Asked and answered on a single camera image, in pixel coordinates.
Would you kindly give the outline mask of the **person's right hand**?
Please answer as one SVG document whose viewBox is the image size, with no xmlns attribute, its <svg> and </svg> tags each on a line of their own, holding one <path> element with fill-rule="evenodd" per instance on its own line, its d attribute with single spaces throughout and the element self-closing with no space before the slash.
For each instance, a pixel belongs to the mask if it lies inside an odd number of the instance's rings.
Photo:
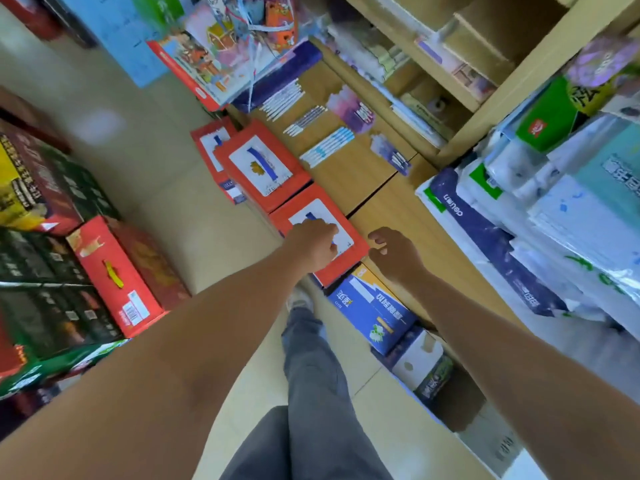
<svg viewBox="0 0 640 480">
<path fill-rule="evenodd" d="M 427 270 L 409 238 L 400 231 L 386 226 L 372 231 L 369 235 L 384 235 L 387 238 L 387 254 L 380 257 L 369 256 L 386 278 L 407 290 L 424 281 Z"/>
</svg>

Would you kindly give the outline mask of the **person's left forearm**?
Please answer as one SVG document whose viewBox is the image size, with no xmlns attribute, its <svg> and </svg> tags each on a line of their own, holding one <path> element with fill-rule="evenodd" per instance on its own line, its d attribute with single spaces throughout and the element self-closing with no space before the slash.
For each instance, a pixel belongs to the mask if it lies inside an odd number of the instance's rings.
<svg viewBox="0 0 640 480">
<path fill-rule="evenodd" d="M 0 480 L 190 480 L 303 275 L 281 246 L 199 293 L 0 442 Z"/>
</svg>

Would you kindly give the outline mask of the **person's grey shoe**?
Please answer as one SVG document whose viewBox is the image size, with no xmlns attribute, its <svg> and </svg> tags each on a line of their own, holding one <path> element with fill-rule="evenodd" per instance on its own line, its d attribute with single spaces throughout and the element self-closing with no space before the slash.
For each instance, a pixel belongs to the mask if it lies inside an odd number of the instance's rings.
<svg viewBox="0 0 640 480">
<path fill-rule="evenodd" d="M 286 301 L 286 309 L 289 313 L 296 309 L 308 310 L 314 313 L 314 300 L 304 287 L 297 285 L 293 288 Z"/>
</svg>

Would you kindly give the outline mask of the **blue white carton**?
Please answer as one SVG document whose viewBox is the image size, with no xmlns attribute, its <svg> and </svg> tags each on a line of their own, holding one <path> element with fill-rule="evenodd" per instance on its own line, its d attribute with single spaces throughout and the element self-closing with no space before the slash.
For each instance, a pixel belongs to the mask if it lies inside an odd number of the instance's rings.
<svg viewBox="0 0 640 480">
<path fill-rule="evenodd" d="M 364 264 L 346 275 L 328 298 L 373 349 L 384 356 L 419 321 Z"/>
</svg>

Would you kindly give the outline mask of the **small purple pen pack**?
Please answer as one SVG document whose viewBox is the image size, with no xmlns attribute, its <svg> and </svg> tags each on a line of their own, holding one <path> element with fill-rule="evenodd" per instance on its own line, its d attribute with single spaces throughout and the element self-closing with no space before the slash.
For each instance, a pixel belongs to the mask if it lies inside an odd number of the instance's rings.
<svg viewBox="0 0 640 480">
<path fill-rule="evenodd" d="M 374 134 L 371 137 L 371 151 L 389 163 L 396 172 L 405 177 L 409 175 L 412 167 L 410 161 L 383 134 Z"/>
</svg>

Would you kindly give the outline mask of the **white dark carton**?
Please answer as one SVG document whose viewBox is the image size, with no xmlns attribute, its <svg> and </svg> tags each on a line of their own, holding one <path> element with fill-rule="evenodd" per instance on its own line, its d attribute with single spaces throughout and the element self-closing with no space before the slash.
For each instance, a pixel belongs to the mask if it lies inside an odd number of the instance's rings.
<svg viewBox="0 0 640 480">
<path fill-rule="evenodd" d="M 442 343 L 420 324 L 413 325 L 388 354 L 382 355 L 375 348 L 371 352 L 427 407 L 451 379 L 455 368 Z"/>
</svg>

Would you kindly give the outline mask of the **person's grey trousers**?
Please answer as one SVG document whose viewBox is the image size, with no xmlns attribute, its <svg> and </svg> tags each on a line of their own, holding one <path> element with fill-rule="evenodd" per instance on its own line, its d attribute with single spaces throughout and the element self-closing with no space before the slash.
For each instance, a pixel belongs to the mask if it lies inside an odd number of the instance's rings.
<svg viewBox="0 0 640 480">
<path fill-rule="evenodd" d="M 324 323 L 295 306 L 282 343 L 288 404 L 263 416 L 220 480 L 393 480 L 357 420 Z"/>
</svg>

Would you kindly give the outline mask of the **purple flat box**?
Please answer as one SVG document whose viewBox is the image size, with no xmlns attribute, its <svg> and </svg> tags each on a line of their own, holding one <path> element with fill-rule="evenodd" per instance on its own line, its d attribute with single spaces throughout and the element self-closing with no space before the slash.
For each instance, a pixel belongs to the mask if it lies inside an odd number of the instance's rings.
<svg viewBox="0 0 640 480">
<path fill-rule="evenodd" d="M 231 105 L 240 112 L 250 113 L 322 58 L 322 52 L 311 41 L 303 42 L 283 56 L 274 69 L 261 75 L 252 87 L 240 93 Z"/>
</svg>

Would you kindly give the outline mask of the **stack of pale packets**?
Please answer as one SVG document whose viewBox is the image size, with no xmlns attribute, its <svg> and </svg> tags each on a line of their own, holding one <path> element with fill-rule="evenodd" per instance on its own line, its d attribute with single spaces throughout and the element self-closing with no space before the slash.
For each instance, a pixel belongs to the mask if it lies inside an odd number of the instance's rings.
<svg viewBox="0 0 640 480">
<path fill-rule="evenodd" d="M 331 23 L 326 31 L 327 46 L 350 67 L 378 83 L 386 82 L 410 60 L 368 22 Z"/>
</svg>

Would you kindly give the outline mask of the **pile of white tissue packs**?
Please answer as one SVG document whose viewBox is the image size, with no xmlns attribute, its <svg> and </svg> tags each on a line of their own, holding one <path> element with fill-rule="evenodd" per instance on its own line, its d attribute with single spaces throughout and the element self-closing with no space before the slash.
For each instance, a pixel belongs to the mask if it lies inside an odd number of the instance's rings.
<svg viewBox="0 0 640 480">
<path fill-rule="evenodd" d="M 613 96 L 548 152 L 516 137 L 558 75 Z M 458 170 L 457 192 L 512 234 L 511 254 L 572 315 L 640 341 L 640 29 L 597 36 L 512 110 Z"/>
</svg>

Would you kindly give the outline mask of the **colourful toy box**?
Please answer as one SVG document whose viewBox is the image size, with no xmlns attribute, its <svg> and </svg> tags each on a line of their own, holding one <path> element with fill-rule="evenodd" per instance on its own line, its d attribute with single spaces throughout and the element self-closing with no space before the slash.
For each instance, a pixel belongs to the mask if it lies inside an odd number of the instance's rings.
<svg viewBox="0 0 640 480">
<path fill-rule="evenodd" d="M 209 112 L 222 110 L 300 40 L 296 0 L 132 0 L 147 45 Z"/>
</svg>

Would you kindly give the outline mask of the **brown cardboard box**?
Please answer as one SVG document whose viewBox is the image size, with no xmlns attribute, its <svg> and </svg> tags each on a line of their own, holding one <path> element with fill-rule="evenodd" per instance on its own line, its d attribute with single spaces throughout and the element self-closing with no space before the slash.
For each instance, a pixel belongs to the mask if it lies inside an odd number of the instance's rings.
<svg viewBox="0 0 640 480">
<path fill-rule="evenodd" d="M 500 86 L 567 11 L 557 0 L 470 0 L 453 13 L 442 43 Z"/>
</svg>

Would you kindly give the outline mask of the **wooden shelf unit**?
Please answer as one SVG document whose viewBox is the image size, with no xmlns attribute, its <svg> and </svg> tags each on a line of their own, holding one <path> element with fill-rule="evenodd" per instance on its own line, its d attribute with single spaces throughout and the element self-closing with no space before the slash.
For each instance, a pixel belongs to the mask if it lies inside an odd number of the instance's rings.
<svg viewBox="0 0 640 480">
<path fill-rule="evenodd" d="M 442 39 L 453 13 L 470 0 L 297 0 L 320 23 L 311 41 L 323 58 L 300 76 L 306 92 L 283 122 L 263 121 L 274 133 L 284 129 L 343 85 L 350 87 L 376 114 L 372 131 L 355 137 L 334 156 L 310 170 L 354 224 L 366 235 L 379 226 L 399 229 L 415 239 L 432 272 L 469 297 L 521 328 L 489 282 L 444 229 L 414 190 L 471 149 L 517 105 L 601 33 L 624 33 L 640 22 L 640 0 L 557 0 L 568 8 L 548 35 L 500 85 L 485 79 L 446 49 Z M 364 21 L 379 29 L 410 60 L 384 83 L 358 72 L 326 44 L 331 23 Z M 403 94 L 443 94 L 459 101 L 470 118 L 442 149 L 437 149 L 391 110 Z M 371 151 L 371 137 L 383 134 L 412 167 L 407 177 Z"/>
</svg>

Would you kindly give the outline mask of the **stack of black cartons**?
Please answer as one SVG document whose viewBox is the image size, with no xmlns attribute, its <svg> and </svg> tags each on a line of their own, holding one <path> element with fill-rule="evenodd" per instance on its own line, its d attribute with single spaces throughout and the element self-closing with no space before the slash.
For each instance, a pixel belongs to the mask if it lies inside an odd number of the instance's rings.
<svg viewBox="0 0 640 480">
<path fill-rule="evenodd" d="M 124 339 L 64 238 L 4 226 L 0 323 L 29 361 Z"/>
</svg>

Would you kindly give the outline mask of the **light blue sheet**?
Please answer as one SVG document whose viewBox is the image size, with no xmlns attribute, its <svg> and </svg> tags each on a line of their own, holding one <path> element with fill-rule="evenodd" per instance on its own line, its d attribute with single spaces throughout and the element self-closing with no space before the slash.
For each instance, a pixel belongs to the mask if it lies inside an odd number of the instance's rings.
<svg viewBox="0 0 640 480">
<path fill-rule="evenodd" d="M 145 88 L 169 72 L 148 47 L 152 26 L 132 0 L 60 0 L 132 81 Z"/>
</svg>

